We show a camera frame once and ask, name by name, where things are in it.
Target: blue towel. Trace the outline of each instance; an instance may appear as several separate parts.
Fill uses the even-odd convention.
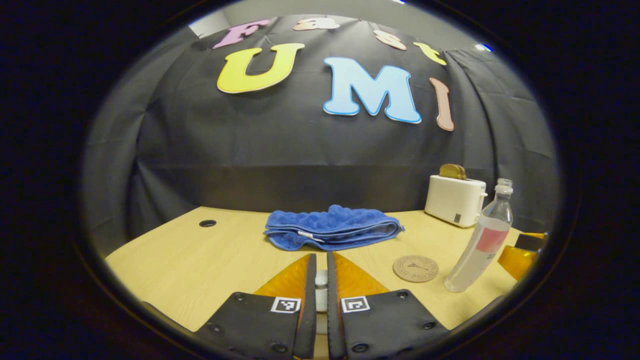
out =
[[[375,209],[331,205],[328,212],[269,215],[264,234],[276,247],[298,250],[304,244],[326,251],[351,249],[395,238],[404,227],[396,218]]]

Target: round coaster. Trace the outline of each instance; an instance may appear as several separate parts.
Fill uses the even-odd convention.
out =
[[[403,256],[394,263],[399,278],[411,282],[426,282],[438,275],[438,264],[424,256]]]

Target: letter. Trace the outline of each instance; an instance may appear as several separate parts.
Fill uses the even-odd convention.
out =
[[[436,89],[436,97],[438,98],[438,126],[446,131],[453,131],[453,120],[451,119],[451,107],[449,106],[449,88],[442,81],[436,78],[429,78],[429,81]]]
[[[296,52],[304,46],[304,44],[297,43],[273,46],[271,50],[276,52],[276,57],[273,59],[273,65],[269,71],[251,76],[246,74],[246,68],[253,55],[259,54],[262,49],[256,47],[231,53],[225,58],[227,63],[218,76],[218,88],[223,92],[236,94],[273,86],[289,76],[291,69],[293,69]]]
[[[354,59],[326,58],[324,63],[333,70],[332,98],[323,106],[327,113],[356,115],[360,107],[351,98],[353,88],[370,115],[380,111],[388,94],[389,106],[385,109],[388,118],[412,124],[420,122],[420,114],[415,111],[411,97],[408,71],[387,65],[373,79]]]
[[[430,46],[428,46],[427,44],[422,44],[420,42],[414,42],[413,44],[416,45],[417,47],[419,47],[420,50],[422,50],[422,52],[429,59],[431,59],[431,60],[433,60],[433,61],[435,61],[435,62],[437,62],[437,63],[439,63],[441,65],[447,65],[447,63],[443,59],[441,59],[441,58],[436,56],[436,55],[440,55],[440,53],[435,51],[434,49],[430,48]]]
[[[396,49],[406,50],[406,46],[397,36],[391,35],[390,33],[386,33],[381,30],[374,30],[373,33],[376,34],[376,38],[382,41],[384,44],[395,47]]]
[[[249,22],[247,24],[234,26],[233,28],[229,28],[229,32],[227,33],[225,38],[222,39],[221,42],[217,43],[213,48],[217,49],[219,47],[236,44],[243,40],[243,38],[240,37],[240,35],[244,35],[247,37],[253,34],[254,32],[256,32],[259,26],[265,26],[266,24],[269,24],[269,23],[270,23],[270,20],[259,20],[259,21]]]
[[[293,27],[293,30],[313,30],[313,29],[337,29],[340,25],[335,23],[330,17],[314,17],[311,19],[300,20]]]

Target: table grommet hole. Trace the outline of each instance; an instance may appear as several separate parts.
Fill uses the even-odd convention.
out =
[[[200,226],[202,227],[212,227],[213,225],[216,225],[217,222],[215,220],[203,220],[200,222]]]

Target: towel tag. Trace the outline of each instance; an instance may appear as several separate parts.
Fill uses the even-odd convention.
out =
[[[300,236],[304,236],[304,237],[306,237],[306,238],[313,239],[313,240],[318,241],[318,242],[321,242],[321,243],[323,243],[323,242],[324,242],[324,241],[322,241],[322,240],[320,240],[320,239],[315,239],[313,234],[305,233],[304,231],[298,231],[298,235],[300,235]]]

